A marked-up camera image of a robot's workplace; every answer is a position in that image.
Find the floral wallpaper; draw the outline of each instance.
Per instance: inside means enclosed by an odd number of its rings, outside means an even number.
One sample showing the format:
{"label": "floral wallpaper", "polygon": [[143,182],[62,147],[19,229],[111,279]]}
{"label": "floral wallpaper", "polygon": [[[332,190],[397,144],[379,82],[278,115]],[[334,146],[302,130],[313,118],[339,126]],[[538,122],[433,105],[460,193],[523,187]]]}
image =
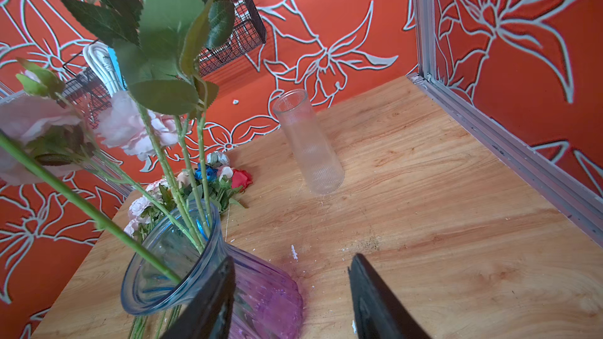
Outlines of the floral wallpaper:
{"label": "floral wallpaper", "polygon": [[[254,1],[268,41],[206,77],[220,86],[208,112],[206,151],[228,151],[277,129],[270,106],[284,91],[305,88],[321,110],[417,66],[411,0]],[[20,90],[17,56],[67,79],[63,63],[95,39],[59,0],[0,0],[0,7],[0,98]],[[70,69],[82,66],[78,57]],[[196,140],[188,138],[198,157]],[[107,151],[141,182],[161,175],[154,158],[141,162],[118,148]],[[170,150],[170,158],[179,168],[182,155]],[[123,202],[84,171],[65,180],[110,216]],[[0,183],[0,209],[0,327],[3,338],[29,338],[99,233],[44,184]]]}
{"label": "floral wallpaper", "polygon": [[437,79],[603,196],[603,0],[434,0]]}

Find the white cable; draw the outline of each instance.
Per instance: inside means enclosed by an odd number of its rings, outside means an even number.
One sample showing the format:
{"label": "white cable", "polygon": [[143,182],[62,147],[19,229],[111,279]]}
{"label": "white cable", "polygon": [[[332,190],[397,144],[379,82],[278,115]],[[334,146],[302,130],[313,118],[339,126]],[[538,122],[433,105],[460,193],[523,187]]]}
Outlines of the white cable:
{"label": "white cable", "polygon": [[117,73],[115,73],[111,58],[109,57],[107,45],[101,42],[87,45],[84,47],[82,54],[92,71],[94,71],[105,87],[107,87],[110,96],[113,96],[113,94],[122,90]]}

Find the table surface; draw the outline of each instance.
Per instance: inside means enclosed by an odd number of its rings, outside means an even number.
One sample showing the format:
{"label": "table surface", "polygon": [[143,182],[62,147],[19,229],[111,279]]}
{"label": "table surface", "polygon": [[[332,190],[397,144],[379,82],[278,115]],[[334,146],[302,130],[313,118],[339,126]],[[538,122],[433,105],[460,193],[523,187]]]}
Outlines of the table surface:
{"label": "table surface", "polygon": [[[248,209],[222,219],[227,242],[298,283],[302,338],[355,337],[355,253],[434,339],[602,337],[603,250],[408,79],[319,118],[341,188],[308,192],[276,131],[229,152],[254,184],[241,196]],[[115,215],[122,226],[126,211]],[[126,339],[119,290],[131,257],[102,234],[33,338]]]}

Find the purple glass vase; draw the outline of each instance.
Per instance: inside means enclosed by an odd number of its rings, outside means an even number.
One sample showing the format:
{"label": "purple glass vase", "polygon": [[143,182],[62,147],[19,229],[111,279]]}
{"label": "purple glass vase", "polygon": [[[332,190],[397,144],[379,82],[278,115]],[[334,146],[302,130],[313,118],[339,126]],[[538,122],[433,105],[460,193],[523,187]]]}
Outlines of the purple glass vase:
{"label": "purple glass vase", "polygon": [[[235,261],[236,290],[230,339],[295,339],[302,321],[303,300],[297,284],[284,271],[224,242],[220,214],[212,205],[212,230],[201,257],[191,242],[164,218],[142,243],[181,278],[175,284],[135,254],[121,288],[124,310],[148,315],[187,304],[227,255]],[[182,221],[177,211],[172,213]],[[191,218],[200,228],[192,202]]]}

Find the clear glass vase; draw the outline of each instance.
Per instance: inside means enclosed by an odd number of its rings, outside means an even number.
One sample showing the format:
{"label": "clear glass vase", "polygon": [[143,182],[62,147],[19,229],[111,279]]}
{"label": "clear glass vase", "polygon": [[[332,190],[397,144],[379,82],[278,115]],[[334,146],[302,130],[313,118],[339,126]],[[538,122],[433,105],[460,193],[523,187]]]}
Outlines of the clear glass vase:
{"label": "clear glass vase", "polygon": [[325,195],[337,190],[344,178],[341,162],[318,124],[304,89],[283,93],[272,106],[297,165],[311,192]]}
{"label": "clear glass vase", "polygon": [[[191,202],[190,208],[191,218],[201,228],[196,204]],[[270,263],[225,243],[220,214],[213,205],[211,209],[211,233],[200,257],[191,242],[167,218],[148,234],[142,244],[182,281],[176,285],[135,254],[121,288],[124,310],[133,315],[148,315],[186,305],[230,255],[235,261],[236,291],[229,338],[297,338],[303,308],[297,284]],[[184,223],[177,210],[172,214]]]}

